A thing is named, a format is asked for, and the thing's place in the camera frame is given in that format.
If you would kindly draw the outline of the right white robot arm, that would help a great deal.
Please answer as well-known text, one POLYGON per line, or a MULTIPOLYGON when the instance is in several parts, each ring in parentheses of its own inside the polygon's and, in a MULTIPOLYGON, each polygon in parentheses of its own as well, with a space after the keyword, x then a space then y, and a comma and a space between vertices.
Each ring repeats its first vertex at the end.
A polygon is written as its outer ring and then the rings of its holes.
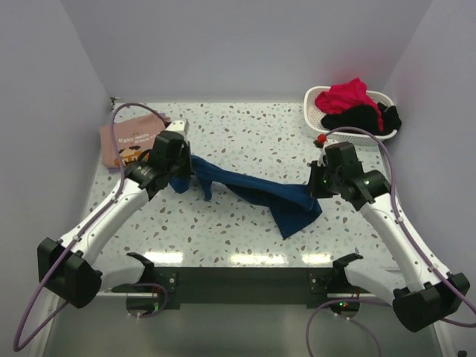
POLYGON ((316 199, 339 195, 380 236, 399 267, 393 274, 372 266, 357 253, 335 260, 328 282, 340 292, 362 288, 391 305, 411 332, 455 313, 470 289, 463 273, 454 274, 423 242, 399 204, 393 185, 378 170, 365 172, 349 142, 322 137, 309 166, 308 191, 316 199))

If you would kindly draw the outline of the blue t shirt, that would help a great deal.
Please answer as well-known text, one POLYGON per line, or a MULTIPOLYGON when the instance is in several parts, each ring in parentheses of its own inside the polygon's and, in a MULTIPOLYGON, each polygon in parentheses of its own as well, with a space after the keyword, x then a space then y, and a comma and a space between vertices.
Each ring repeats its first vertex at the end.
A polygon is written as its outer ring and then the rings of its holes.
POLYGON ((213 183, 222 184, 242 200, 267 207, 283 239, 311 225, 322 214, 321 205, 307 193, 304 184, 281 184, 234 173, 196 155, 191 157, 191 164, 204 200, 212 199, 213 183))

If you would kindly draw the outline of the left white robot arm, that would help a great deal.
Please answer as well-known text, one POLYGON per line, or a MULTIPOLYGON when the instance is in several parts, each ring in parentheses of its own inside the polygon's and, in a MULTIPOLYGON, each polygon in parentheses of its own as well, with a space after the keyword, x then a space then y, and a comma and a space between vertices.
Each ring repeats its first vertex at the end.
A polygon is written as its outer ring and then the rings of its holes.
POLYGON ((147 161, 126 168, 124 180, 80 224, 58 240, 44 239, 37 248, 39 281, 76 308, 97 293, 130 285, 138 292, 154 283, 154 265, 128 253, 110 269, 95 265, 100 252, 126 221, 174 177, 191 174, 190 145, 184 122, 170 124, 155 138, 147 161))

